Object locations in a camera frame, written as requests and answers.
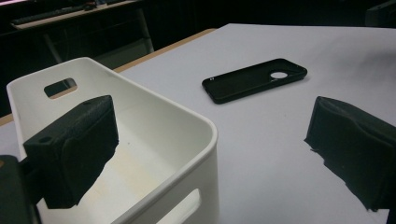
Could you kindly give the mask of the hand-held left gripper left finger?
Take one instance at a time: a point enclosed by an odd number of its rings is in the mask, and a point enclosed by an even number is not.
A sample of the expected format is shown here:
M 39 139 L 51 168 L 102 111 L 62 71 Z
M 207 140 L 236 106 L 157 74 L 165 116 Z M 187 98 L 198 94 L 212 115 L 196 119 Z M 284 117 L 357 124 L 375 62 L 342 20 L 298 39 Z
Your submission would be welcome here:
M 119 143 L 112 97 L 87 100 L 23 143 L 49 209 L 77 205 Z

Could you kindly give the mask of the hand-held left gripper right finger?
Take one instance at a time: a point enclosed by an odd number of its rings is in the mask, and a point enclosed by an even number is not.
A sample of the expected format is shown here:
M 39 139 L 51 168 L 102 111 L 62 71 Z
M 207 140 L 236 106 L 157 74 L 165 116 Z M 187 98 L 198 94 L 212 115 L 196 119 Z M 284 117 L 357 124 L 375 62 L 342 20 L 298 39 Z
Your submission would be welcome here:
M 304 140 L 372 211 L 396 207 L 396 127 L 319 96 Z

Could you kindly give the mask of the white plastic storage bin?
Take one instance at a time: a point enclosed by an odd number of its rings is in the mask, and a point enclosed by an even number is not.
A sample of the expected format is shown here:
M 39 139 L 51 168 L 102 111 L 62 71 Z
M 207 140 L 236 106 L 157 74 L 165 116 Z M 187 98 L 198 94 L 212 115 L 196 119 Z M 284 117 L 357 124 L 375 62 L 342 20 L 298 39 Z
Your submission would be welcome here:
M 120 142 L 78 205 L 49 209 L 43 224 L 217 224 L 218 131 L 214 123 L 90 58 L 7 85 L 18 141 L 76 105 L 109 95 Z

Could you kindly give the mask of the black phone case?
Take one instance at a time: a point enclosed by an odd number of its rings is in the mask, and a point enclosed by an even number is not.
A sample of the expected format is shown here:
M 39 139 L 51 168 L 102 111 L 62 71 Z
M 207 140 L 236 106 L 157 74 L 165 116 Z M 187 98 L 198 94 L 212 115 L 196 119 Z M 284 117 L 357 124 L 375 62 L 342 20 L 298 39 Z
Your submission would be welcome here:
M 286 59 L 254 64 L 204 79 L 202 86 L 215 104 L 225 104 L 303 79 L 307 69 Z

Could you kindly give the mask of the white table cover sheet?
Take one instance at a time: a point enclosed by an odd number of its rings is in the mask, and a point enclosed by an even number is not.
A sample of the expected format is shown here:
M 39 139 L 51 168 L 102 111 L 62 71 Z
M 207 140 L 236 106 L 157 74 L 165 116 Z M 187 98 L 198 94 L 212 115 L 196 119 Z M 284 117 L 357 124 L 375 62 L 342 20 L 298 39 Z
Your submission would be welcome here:
M 304 79 L 217 105 L 204 79 L 284 58 Z M 229 24 L 117 73 L 211 120 L 218 131 L 217 224 L 385 224 L 304 141 L 319 96 L 396 126 L 396 29 Z M 0 153 L 21 155 L 15 120 Z

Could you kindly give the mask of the black keyboard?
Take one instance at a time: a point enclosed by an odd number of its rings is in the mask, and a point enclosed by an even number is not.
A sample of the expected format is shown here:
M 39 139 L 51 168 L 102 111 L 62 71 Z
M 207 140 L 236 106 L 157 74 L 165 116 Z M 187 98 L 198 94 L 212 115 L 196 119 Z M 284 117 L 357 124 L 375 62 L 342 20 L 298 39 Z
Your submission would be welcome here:
M 44 19 L 54 18 L 54 17 L 70 14 L 73 12 L 78 12 L 78 11 L 83 10 L 83 8 L 84 8 L 84 6 L 65 7 L 65 8 L 56 9 L 56 10 L 53 10 L 50 12 L 45 12 L 45 13 L 40 13 L 40 14 L 33 15 L 33 16 L 27 16 L 27 17 L 15 19 L 15 20 L 12 20 L 10 23 L 12 25 L 22 25 L 22 24 L 29 23 L 29 22 L 41 21 Z

